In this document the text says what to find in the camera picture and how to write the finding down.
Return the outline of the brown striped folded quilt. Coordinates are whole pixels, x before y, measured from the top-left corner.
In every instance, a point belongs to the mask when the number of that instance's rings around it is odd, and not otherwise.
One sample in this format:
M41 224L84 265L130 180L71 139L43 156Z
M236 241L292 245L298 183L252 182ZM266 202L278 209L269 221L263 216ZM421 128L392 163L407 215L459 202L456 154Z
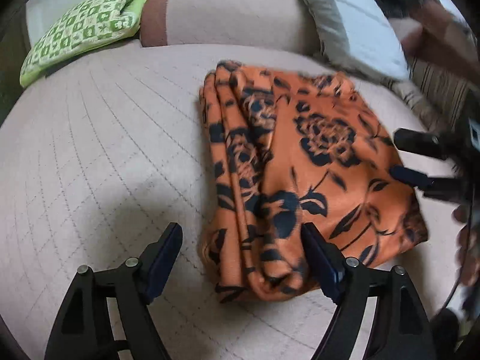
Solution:
M455 131L467 102L479 99L479 88L433 63L409 61L407 80L386 80L396 94L430 132Z

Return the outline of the pink quilted bolster cushion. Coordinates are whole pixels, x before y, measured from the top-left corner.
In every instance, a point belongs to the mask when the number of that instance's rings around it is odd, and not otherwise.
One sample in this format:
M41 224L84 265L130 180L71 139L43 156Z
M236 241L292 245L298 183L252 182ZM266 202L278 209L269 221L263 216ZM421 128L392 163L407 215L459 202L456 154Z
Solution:
M220 44L301 55L320 51L303 0L147 0L140 41L144 47Z

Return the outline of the light blue grey pillow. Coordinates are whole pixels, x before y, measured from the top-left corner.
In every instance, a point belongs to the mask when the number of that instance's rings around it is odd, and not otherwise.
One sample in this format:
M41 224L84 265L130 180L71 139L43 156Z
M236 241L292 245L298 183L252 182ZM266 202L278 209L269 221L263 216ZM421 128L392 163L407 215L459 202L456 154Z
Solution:
M376 81L408 80L400 41L374 0L304 2L330 63Z

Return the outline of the orange black floral blouse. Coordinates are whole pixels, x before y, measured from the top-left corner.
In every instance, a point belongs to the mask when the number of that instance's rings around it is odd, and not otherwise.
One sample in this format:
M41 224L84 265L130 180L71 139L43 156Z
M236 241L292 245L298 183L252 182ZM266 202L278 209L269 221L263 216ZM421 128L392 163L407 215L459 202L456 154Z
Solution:
M300 230L377 267L425 242L400 155L353 82L221 61L199 92L217 208L199 254L220 302L279 302L312 289Z

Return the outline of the pink quilted mattress cover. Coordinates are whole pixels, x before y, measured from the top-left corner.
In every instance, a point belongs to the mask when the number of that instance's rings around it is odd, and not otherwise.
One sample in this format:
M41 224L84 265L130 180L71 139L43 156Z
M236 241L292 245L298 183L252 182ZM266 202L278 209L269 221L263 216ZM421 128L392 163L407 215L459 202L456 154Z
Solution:
M223 59L326 72L279 50L133 40L78 58L16 102L1 126L1 316L31 359L43 358L80 265L117 267L171 222L183 245L150 311L174 359L315 352L335 309L321 292L222 305L197 253L215 197L198 92Z

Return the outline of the green checkered pillow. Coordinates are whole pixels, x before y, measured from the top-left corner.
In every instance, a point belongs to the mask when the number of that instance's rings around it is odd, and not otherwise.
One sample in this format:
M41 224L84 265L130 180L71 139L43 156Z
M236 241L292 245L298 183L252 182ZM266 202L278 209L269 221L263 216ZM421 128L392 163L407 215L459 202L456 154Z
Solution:
M67 10L34 44L19 74L22 88L74 57L131 38L146 0L84 0Z

